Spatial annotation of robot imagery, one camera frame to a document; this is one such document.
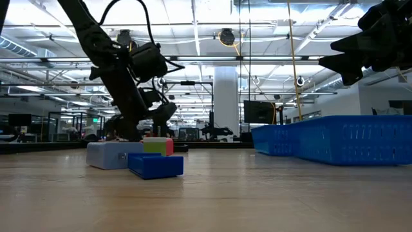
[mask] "wall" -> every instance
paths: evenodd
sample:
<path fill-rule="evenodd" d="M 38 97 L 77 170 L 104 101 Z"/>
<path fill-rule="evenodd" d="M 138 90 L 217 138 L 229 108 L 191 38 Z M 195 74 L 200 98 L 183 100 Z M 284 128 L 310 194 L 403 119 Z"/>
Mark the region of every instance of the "wall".
<path fill-rule="evenodd" d="M 49 111 L 61 111 L 58 102 L 50 100 L 40 100 L 36 97 L 29 97 L 28 102 L 23 102 L 20 98 L 0 98 L 0 115 L 9 113 L 29 113 L 38 116 L 48 116 Z"/>
<path fill-rule="evenodd" d="M 337 95 L 321 95 L 315 100 L 315 104 L 304 105 L 301 108 L 302 115 L 316 111 L 321 111 L 322 116 L 361 114 L 358 84 L 354 84 L 347 89 L 337 90 L 336 92 L 338 93 Z M 297 109 L 287 109 L 284 112 L 285 115 L 288 116 L 288 119 L 293 119 L 299 116 L 299 112 Z"/>
<path fill-rule="evenodd" d="M 399 83 L 397 86 L 374 87 L 361 86 L 360 94 L 360 111 L 362 115 L 372 115 L 372 108 L 376 110 L 389 109 L 389 101 L 412 101 L 412 92 L 402 88 Z"/>

